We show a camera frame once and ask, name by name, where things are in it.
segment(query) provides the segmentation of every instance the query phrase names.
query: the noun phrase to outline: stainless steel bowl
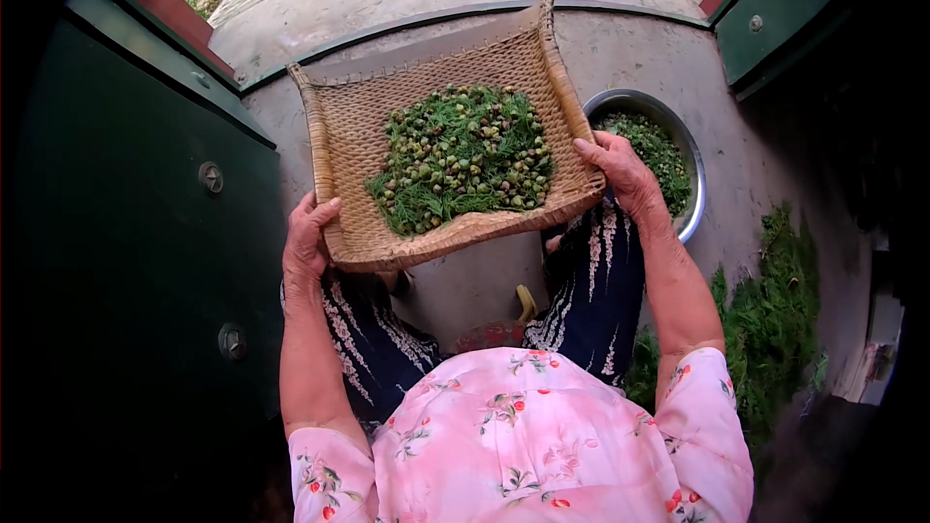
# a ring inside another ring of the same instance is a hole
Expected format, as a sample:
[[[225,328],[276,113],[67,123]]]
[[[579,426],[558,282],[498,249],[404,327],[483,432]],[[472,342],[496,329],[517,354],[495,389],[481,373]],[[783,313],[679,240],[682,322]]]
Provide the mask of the stainless steel bowl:
[[[691,235],[698,230],[707,196],[704,162],[700,159],[698,145],[695,144],[684,122],[668,109],[668,106],[652,95],[633,89],[610,89],[595,95],[584,105],[584,113],[588,116],[588,122],[592,126],[607,114],[617,112],[642,114],[656,122],[668,130],[671,140],[682,151],[684,166],[691,174],[691,199],[684,212],[674,219],[672,225],[679,240],[682,243],[687,242],[688,238],[691,238]]]

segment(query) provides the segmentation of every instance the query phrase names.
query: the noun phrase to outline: pink floral shirt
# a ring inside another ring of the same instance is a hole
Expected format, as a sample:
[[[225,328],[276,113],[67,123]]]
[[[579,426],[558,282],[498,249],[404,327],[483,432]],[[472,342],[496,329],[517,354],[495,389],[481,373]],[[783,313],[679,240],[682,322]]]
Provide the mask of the pink floral shirt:
[[[675,369],[650,416],[559,354],[459,354],[419,381],[369,452],[301,428],[294,519],[745,521],[752,465],[724,356]]]

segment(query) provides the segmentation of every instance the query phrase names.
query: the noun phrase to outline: elderly woman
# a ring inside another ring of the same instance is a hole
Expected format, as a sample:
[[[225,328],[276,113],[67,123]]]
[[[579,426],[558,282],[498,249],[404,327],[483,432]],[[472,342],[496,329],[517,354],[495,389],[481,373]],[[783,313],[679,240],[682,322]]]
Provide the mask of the elderly woman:
[[[443,358],[377,277],[326,267],[339,199],[309,193],[284,254],[281,414],[297,521],[745,521],[752,466],[707,284],[619,136],[575,140],[613,185],[570,223],[524,348]],[[618,389],[643,284],[656,415]]]

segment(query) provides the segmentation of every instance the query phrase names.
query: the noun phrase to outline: wrinkled hand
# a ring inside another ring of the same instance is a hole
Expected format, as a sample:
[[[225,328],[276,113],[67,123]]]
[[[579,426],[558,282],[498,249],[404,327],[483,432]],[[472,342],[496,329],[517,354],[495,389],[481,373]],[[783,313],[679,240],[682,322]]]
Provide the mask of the wrinkled hand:
[[[285,284],[319,282],[329,264],[329,254],[320,229],[339,214],[338,197],[316,205],[316,192],[309,192],[287,218],[287,242],[282,259]]]
[[[588,162],[601,167],[623,210],[636,218],[655,205],[656,200],[664,206],[656,175],[636,155],[630,140],[607,132],[594,132],[594,139],[598,145],[577,138],[575,150]]]

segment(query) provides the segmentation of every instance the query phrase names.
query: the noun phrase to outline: woven bamboo basket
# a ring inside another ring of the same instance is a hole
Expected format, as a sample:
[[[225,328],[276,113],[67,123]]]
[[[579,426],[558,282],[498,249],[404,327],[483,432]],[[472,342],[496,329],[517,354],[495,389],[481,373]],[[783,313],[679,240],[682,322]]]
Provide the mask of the woven bamboo basket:
[[[342,270],[402,269],[489,238],[541,230],[581,215],[604,195],[604,174],[582,161],[572,145],[578,137],[593,142],[593,135],[555,44],[552,0],[348,67],[308,67],[308,76],[292,63],[287,71],[307,111],[319,202],[336,196],[344,202],[340,216],[324,229],[332,262]],[[383,132],[389,112],[449,82],[512,85],[527,93],[555,160],[552,188],[545,206],[533,211],[468,213],[425,234],[400,238],[366,193],[365,180],[380,172],[389,149]]]

